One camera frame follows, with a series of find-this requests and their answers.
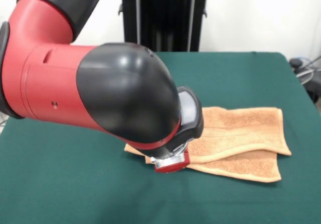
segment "towel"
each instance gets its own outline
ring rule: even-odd
[[[284,137],[282,110],[204,107],[203,116],[202,136],[188,145],[188,168],[258,182],[281,180],[277,154],[291,155]],[[143,155],[128,144],[125,151]]]

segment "green table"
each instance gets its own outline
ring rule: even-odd
[[[10,119],[0,136],[0,223],[321,223],[321,118],[277,53],[159,53],[203,106],[283,110],[291,157],[262,184],[157,174],[116,138]]]

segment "white wall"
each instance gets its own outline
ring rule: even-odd
[[[0,20],[16,0],[0,0]],[[78,44],[123,41],[121,0],[101,0]],[[207,0],[201,51],[277,51],[287,58],[321,54],[321,0]]]

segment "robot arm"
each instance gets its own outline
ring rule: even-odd
[[[110,133],[161,172],[185,167],[204,126],[193,91],[143,46],[70,45],[98,1],[17,1],[0,29],[0,111]]]

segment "black metal stand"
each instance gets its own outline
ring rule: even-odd
[[[122,0],[126,42],[153,51],[198,51],[206,0]]]

